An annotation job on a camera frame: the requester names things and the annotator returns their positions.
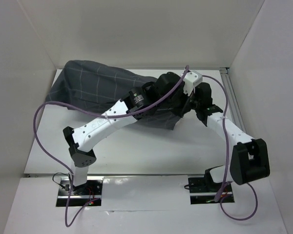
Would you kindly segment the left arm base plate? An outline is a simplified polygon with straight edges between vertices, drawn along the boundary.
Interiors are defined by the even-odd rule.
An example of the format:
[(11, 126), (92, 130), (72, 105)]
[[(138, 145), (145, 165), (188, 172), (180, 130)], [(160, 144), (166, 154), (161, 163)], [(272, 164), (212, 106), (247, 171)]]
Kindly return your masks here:
[[(58, 184), (56, 207), (65, 207), (69, 195), (70, 181), (67, 176), (58, 177), (55, 182)], [(90, 176), (87, 182), (77, 188), (73, 188), (69, 200), (69, 207), (81, 207), (90, 202), (88, 206), (96, 207), (102, 204), (103, 178)]]

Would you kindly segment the dark grey checked pillowcase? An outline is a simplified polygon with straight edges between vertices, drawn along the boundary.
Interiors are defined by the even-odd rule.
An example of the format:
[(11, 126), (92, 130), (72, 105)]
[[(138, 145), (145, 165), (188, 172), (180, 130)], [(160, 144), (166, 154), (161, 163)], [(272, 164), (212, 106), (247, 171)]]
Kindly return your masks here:
[(45, 101), (59, 101), (88, 112), (103, 113), (132, 88), (156, 80), (94, 61), (70, 60)]

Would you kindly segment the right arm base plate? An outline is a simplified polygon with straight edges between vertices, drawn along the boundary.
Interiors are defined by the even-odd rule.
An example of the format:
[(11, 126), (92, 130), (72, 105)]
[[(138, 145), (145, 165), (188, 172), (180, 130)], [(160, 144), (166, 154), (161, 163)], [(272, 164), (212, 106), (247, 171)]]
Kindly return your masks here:
[(188, 184), (184, 185), (184, 189), (189, 191), (191, 205), (216, 204), (220, 203), (220, 200), (215, 201), (214, 197), (221, 185), (221, 182), (208, 182), (208, 179), (202, 176), (189, 177)]

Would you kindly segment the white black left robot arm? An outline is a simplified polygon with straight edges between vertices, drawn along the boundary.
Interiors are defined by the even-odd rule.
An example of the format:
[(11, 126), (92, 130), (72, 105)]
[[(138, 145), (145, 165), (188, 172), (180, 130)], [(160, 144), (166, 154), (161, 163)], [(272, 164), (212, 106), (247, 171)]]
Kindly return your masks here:
[(200, 81), (192, 72), (184, 72), (181, 77), (173, 72), (162, 74), (155, 81), (132, 88), (100, 117), (84, 126), (64, 128), (72, 159), (70, 190), (77, 195), (85, 192), (88, 168), (96, 162), (93, 148), (114, 132), (136, 122), (173, 129), (191, 110), (190, 99)]

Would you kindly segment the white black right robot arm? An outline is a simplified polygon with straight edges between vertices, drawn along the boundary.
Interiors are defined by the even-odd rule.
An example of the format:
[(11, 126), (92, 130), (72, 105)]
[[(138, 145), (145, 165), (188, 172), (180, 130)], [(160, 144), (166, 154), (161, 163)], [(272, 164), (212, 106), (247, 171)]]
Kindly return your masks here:
[(266, 142), (247, 135), (223, 116), (222, 109), (213, 104), (208, 83), (202, 82), (195, 87), (191, 104), (197, 118), (226, 143), (225, 156), (229, 158), (226, 181), (243, 185), (270, 175)]

